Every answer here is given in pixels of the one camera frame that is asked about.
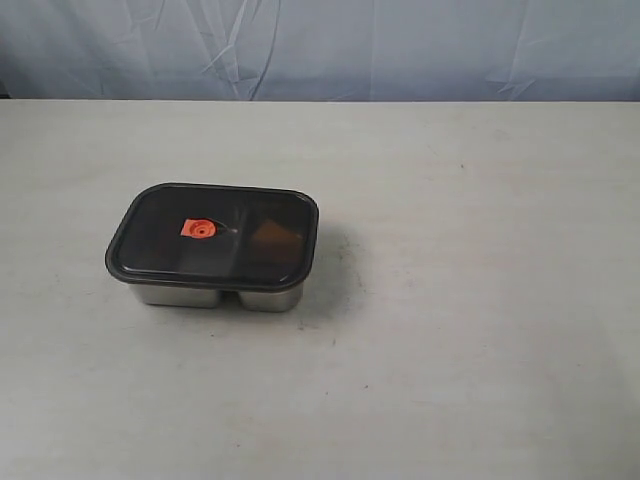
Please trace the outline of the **dark transparent lunch box lid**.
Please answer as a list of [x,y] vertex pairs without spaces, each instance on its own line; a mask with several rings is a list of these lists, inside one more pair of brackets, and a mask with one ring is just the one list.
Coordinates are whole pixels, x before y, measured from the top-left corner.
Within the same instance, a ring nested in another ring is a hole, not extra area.
[[[251,249],[251,234],[268,219],[302,235],[297,256]],[[308,277],[318,223],[316,202],[298,191],[163,183],[132,201],[105,264],[115,279],[130,285],[276,293]]]

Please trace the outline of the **stainless steel lunch box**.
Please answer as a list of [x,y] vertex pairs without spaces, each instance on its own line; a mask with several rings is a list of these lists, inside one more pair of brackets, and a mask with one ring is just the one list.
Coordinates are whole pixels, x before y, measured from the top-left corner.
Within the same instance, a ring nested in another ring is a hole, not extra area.
[[197,289],[156,285],[131,285],[131,291],[137,299],[147,305],[216,308],[225,294],[235,296],[241,306],[250,311],[282,313],[294,308],[301,300],[304,285],[276,293],[231,292],[216,289]]

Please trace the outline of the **yellow toy cheese wedge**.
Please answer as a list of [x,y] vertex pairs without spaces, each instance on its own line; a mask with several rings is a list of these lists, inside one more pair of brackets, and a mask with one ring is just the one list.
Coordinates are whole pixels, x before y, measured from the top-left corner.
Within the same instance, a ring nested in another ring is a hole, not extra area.
[[289,258],[299,254],[303,246],[303,237],[268,219],[261,222],[251,234],[249,245],[260,255]]

